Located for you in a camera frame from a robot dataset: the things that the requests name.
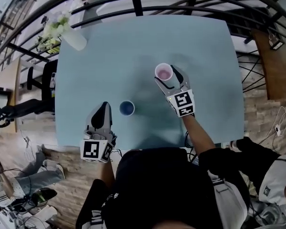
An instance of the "bag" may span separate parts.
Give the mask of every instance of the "bag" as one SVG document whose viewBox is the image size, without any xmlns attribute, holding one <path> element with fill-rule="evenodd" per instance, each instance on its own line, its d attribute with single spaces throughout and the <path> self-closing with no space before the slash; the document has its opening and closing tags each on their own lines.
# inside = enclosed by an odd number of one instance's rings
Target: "bag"
<svg viewBox="0 0 286 229">
<path fill-rule="evenodd" d="M 216 203 L 224 229 L 239 229 L 248 211 L 237 187 L 208 171 L 214 186 Z"/>
</svg>

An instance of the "black sleeve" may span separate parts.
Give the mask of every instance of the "black sleeve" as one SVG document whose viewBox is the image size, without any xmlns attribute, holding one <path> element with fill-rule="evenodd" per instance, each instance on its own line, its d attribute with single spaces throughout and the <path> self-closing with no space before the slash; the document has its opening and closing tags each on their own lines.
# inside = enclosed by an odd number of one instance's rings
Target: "black sleeve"
<svg viewBox="0 0 286 229">
<path fill-rule="evenodd" d="M 228 148 L 215 148 L 207 150 L 199 155 L 199 166 L 203 170 L 209 170 L 212 174 L 234 184 L 249 208 L 250 195 L 248 187 L 236 168 L 235 152 Z"/>
<path fill-rule="evenodd" d="M 82 226 L 91 221 L 92 210 L 101 210 L 103 203 L 109 195 L 109 190 L 102 180 L 95 179 L 92 183 L 87 198 L 82 206 L 76 221 L 76 229 L 82 229 Z"/>
</svg>

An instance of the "wrist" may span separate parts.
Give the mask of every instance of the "wrist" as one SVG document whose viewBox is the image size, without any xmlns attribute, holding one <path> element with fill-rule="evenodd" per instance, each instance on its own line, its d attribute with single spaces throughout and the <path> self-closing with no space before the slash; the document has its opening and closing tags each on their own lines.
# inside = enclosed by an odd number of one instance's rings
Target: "wrist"
<svg viewBox="0 0 286 229">
<path fill-rule="evenodd" d="M 183 121 L 187 121 L 187 120 L 190 120 L 192 118 L 195 118 L 195 115 L 194 114 L 188 114 L 186 116 L 182 116 L 181 118 Z"/>
</svg>

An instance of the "wooden panel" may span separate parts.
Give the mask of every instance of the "wooden panel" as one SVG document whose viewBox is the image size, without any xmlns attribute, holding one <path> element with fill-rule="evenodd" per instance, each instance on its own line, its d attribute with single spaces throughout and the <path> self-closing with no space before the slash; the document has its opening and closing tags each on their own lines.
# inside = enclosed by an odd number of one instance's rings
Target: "wooden panel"
<svg viewBox="0 0 286 229">
<path fill-rule="evenodd" d="M 268 99 L 286 99 L 286 44 L 276 51 L 271 50 L 268 34 L 252 30 L 252 35 L 261 56 Z"/>
<path fill-rule="evenodd" d="M 8 105 L 17 104 L 20 69 L 20 58 L 17 58 L 12 63 L 10 63 L 2 72 L 0 72 L 0 87 L 12 90 Z M 7 133 L 17 132 L 16 121 L 12 122 L 5 128 L 1 128 L 0 131 Z"/>
</svg>

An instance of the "pink cup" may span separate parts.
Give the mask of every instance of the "pink cup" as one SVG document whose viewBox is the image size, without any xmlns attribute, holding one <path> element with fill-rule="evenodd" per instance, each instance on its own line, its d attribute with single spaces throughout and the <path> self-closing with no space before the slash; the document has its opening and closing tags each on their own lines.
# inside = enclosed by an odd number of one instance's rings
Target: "pink cup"
<svg viewBox="0 0 286 229">
<path fill-rule="evenodd" d="M 173 76 L 173 69 L 167 63 L 161 63 L 156 66 L 154 74 L 162 81 L 168 81 Z"/>
</svg>

